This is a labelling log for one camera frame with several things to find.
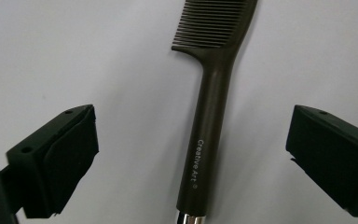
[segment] silver metal end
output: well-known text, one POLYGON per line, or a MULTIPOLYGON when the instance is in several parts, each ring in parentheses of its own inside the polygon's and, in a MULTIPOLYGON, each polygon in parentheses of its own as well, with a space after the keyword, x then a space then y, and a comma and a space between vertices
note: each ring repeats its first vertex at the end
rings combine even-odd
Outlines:
POLYGON ((175 224, 204 224, 205 217, 192 217, 189 214, 178 211, 175 224))

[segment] white background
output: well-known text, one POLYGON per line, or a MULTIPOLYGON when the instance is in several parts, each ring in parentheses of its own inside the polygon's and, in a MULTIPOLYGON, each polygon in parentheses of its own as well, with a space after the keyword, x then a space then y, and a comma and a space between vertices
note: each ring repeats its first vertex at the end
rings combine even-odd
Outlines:
MULTIPOLYGON (((173 223, 200 65, 171 51, 184 1, 0 1, 0 169, 94 104, 100 153, 61 215, 173 223)), ((260 0, 234 67, 208 223, 358 223, 285 151, 294 105, 358 126, 358 0, 260 0)))

